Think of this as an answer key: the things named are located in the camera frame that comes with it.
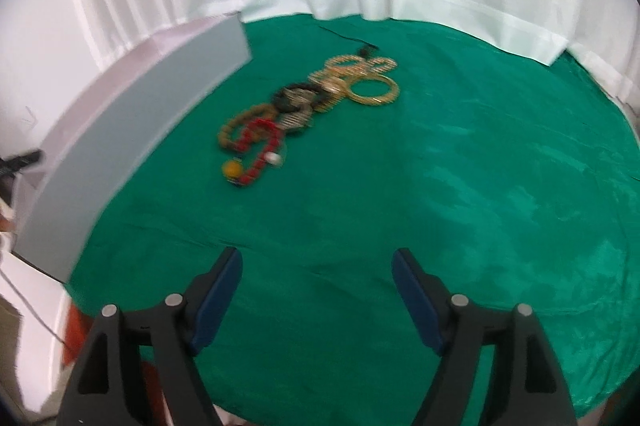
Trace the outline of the white cardboard box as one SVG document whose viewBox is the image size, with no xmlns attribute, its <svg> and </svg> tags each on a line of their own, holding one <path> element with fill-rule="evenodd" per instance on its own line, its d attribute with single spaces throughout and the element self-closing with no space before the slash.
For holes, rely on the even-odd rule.
<svg viewBox="0 0 640 426">
<path fill-rule="evenodd" d="M 62 283 L 112 196 L 159 142 L 250 61 L 237 14 L 157 32 L 63 112 L 14 188 L 13 253 Z"/>
</svg>

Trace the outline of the gold bangle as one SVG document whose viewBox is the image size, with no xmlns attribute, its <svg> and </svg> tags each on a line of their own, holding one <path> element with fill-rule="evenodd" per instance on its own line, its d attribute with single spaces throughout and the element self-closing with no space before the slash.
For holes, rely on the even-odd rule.
<svg viewBox="0 0 640 426">
<path fill-rule="evenodd" d="M 400 94 L 398 84 L 383 74 L 357 76 L 347 83 L 346 96 L 363 106 L 384 106 L 392 104 Z"/>
</svg>

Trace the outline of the yellow round bead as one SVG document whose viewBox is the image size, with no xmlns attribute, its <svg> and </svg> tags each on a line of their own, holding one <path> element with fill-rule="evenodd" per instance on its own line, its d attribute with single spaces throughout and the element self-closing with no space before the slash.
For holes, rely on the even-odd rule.
<svg viewBox="0 0 640 426">
<path fill-rule="evenodd" d="M 239 179 L 243 175 L 243 171 L 242 162 L 236 159 L 226 161 L 221 166 L 222 175 L 230 180 Z"/>
</svg>

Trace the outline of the green cloth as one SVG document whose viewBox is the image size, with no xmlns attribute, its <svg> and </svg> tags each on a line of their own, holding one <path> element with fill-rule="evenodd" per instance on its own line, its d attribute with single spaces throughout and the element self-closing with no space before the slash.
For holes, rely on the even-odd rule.
<svg viewBox="0 0 640 426">
<path fill-rule="evenodd" d="M 407 247 L 454 292 L 532 306 L 578 413 L 639 364 L 639 148 L 570 55 L 550 66 L 428 23 L 246 27 L 252 60 L 166 137 L 96 223 L 68 289 L 83 313 L 183 290 L 222 249 L 239 290 L 198 369 L 258 425 L 407 425 L 438 365 L 390 274 Z M 398 99 L 345 100 L 245 188 L 222 124 L 369 42 Z"/>
</svg>

